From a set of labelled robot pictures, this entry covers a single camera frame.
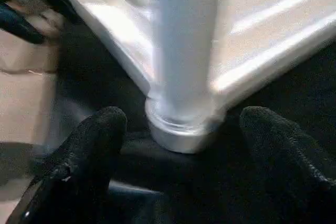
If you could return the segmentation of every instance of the aluminum leg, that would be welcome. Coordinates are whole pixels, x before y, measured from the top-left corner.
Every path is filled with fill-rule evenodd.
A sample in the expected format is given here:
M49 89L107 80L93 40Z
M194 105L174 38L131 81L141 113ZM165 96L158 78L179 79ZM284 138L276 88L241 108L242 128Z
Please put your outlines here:
M199 151L212 131L208 71L217 1L154 1L156 83L146 113L155 140L175 152Z

